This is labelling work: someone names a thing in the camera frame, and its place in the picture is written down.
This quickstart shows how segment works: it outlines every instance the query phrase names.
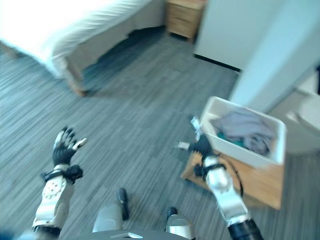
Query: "black robotic glove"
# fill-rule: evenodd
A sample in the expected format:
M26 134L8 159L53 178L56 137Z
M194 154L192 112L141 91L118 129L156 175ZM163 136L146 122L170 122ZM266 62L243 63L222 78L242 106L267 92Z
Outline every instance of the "black robotic glove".
M70 165L72 156L87 142L87 138L77 141L74 136L73 129L67 126L58 133L53 145L52 157L54 166L60 164Z
M202 160L209 156L215 156L210 142L204 133L200 135L199 141L189 145L188 150L200 153L202 155Z

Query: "wooden bed leg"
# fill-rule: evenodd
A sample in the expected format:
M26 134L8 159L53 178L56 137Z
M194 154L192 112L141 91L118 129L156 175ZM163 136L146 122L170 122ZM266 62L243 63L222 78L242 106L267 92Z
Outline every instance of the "wooden bed leg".
M69 87L80 97L85 97L87 95L86 91L83 90L81 87L78 86L77 81L71 78L67 78L66 82L68 83Z
M70 59L67 59L67 63L67 69L70 75L66 76L66 82L78 96L85 97L87 93L82 87L83 76L81 71L74 65L74 63Z
M19 56L18 56L18 53L12 49L11 47L5 45L4 43L0 42L0 47L1 49L3 49L3 51L5 51L11 58L13 59L17 59Z

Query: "gray cloth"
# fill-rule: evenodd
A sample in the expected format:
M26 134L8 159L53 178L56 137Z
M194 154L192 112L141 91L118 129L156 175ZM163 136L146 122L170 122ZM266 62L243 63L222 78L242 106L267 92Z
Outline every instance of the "gray cloth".
M273 129L261 117L245 108L236 109L219 119L212 119L210 123L228 141L243 141L246 149L263 156L270 152L275 138Z

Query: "wooden nightstand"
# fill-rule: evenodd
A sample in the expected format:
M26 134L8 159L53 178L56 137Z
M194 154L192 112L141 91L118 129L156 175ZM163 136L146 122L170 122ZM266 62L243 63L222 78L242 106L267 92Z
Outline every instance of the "wooden nightstand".
M205 5L205 0L167 0L167 32L193 42Z

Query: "gray carpet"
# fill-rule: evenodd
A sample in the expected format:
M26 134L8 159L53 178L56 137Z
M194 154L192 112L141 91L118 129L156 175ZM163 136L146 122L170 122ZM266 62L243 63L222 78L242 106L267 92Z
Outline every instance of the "gray carpet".
M83 98L32 58L2 53L0 229L19 234L32 225L40 173L52 169L53 141L69 125L89 142L73 158L84 177L62 238L89 233L100 206L124 187L126 228L163 230L176 206L198 239L230 239L212 194L179 178L188 154L173 145L193 140L187 116L199 116L210 96L228 98L237 73L194 58L193 49L162 28L135 32L85 71L84 85L94 91ZM287 156L282 209L251 210L265 239L319 239L319 170L317 152Z

